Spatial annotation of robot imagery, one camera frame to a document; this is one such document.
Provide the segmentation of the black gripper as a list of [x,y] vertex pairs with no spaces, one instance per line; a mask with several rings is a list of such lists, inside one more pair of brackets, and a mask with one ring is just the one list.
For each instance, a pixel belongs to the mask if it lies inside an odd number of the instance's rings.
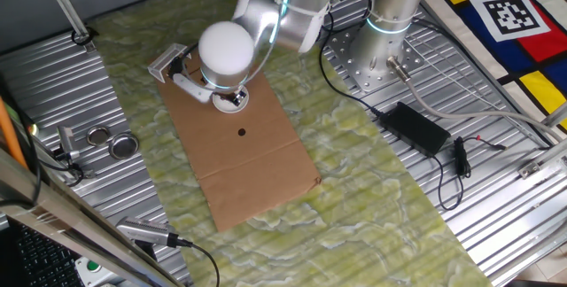
[[247,89],[240,88],[231,93],[219,94],[221,100],[228,101],[233,105],[241,105],[247,97]]

